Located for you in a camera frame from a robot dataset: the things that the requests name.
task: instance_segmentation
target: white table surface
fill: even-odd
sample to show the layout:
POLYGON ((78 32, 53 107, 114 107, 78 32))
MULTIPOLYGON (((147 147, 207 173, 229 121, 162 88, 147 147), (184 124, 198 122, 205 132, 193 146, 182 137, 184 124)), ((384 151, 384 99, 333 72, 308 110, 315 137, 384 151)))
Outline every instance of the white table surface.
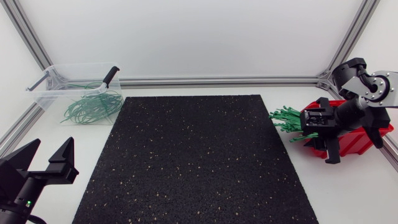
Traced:
MULTIPOLYGON (((168 88, 123 90, 124 96, 193 96, 260 94, 268 111, 283 105, 297 110, 321 96, 315 87, 168 88)), ((35 138, 42 143, 29 170, 44 170, 50 156, 70 136, 75 139, 75 167, 80 174, 73 185, 46 186, 32 211, 47 223, 71 223, 112 126, 61 126, 44 115, 19 146, 35 138)), ((294 134, 280 133, 320 223, 398 223, 398 173, 382 153, 372 147, 365 154, 347 155, 336 165, 314 157, 303 142, 290 143, 294 134)))

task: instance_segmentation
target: aluminum frame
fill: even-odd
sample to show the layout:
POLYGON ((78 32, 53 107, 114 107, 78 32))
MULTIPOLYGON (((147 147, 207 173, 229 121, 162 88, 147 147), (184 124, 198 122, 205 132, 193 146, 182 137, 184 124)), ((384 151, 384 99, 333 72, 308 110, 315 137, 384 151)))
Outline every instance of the aluminum frame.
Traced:
MULTIPOLYGON (((334 99, 342 99, 331 79, 331 71, 348 59, 380 0, 363 0, 344 39, 329 66, 314 77, 227 77, 227 78, 122 78, 123 89, 129 88, 196 88, 231 86, 317 86, 334 99)), ((43 45, 18 0, 0 0, 33 58, 44 70, 52 65, 43 45)), ((32 104, 0 139, 0 158, 9 154, 40 118, 44 110, 32 104)), ((398 171, 398 144, 387 135, 381 152, 398 171)))

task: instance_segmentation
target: black handle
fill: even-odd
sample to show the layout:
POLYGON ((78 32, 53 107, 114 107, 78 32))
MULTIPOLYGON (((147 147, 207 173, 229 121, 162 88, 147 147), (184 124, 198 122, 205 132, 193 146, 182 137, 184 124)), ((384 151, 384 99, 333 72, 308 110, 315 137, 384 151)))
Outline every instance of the black handle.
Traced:
POLYGON ((363 129, 365 129, 366 134, 376 148, 380 149, 383 147, 383 139, 381 138, 379 128, 363 127, 363 129))
POLYGON ((103 82, 106 83, 106 87, 109 88, 109 83, 111 82, 112 78, 116 74, 116 72, 120 71, 120 69, 116 66, 113 66, 108 74, 105 76, 103 82))
POLYGON ((338 138, 327 138, 326 148, 328 151, 328 159, 325 160, 327 164, 337 164, 340 162, 340 144, 338 138))

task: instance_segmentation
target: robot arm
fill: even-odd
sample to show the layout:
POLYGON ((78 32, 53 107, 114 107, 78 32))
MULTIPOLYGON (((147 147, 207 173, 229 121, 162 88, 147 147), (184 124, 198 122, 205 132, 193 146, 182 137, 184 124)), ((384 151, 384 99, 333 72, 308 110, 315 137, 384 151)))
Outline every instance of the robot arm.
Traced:
POLYGON ((398 107, 394 89, 398 73, 379 71, 368 75, 363 58, 354 58, 336 67, 332 77, 339 95, 347 101, 331 107, 327 98, 320 98, 320 107, 303 111, 300 120, 303 135, 318 133, 306 146, 327 151, 326 163, 336 164, 340 162, 338 138, 357 128, 363 127, 372 143, 383 147, 379 128, 389 125, 386 108, 398 107))

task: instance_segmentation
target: metal bracket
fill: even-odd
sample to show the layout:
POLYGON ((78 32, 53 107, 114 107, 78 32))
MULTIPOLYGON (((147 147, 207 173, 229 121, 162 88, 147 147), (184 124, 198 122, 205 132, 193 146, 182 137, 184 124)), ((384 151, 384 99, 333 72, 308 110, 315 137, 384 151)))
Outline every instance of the metal bracket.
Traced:
POLYGON ((331 73, 331 71, 329 69, 326 69, 325 71, 323 71, 321 74, 317 75, 317 78, 321 79, 321 80, 327 80, 329 77, 329 74, 331 73))
POLYGON ((330 83, 329 80, 320 80, 316 87, 324 89, 326 91, 328 91, 330 89, 330 87, 332 86, 332 84, 330 83))

